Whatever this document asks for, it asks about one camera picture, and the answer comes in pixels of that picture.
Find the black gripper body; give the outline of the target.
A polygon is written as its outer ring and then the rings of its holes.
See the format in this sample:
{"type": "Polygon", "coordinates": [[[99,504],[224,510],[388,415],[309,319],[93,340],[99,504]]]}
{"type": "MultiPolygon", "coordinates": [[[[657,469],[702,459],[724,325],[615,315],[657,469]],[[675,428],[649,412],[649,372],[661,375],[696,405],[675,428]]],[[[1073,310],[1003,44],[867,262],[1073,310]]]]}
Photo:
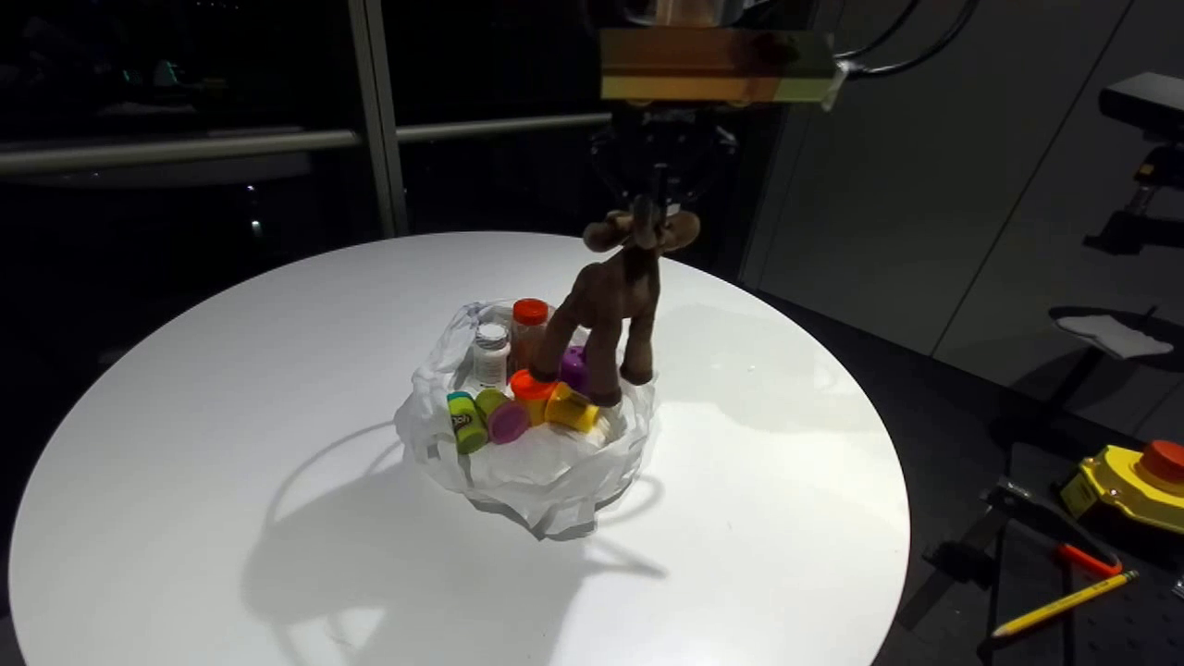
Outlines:
{"type": "Polygon", "coordinates": [[[696,210],[729,176],[742,142],[708,110],[615,110],[592,134],[590,162],[610,206],[637,201],[696,210]]]}

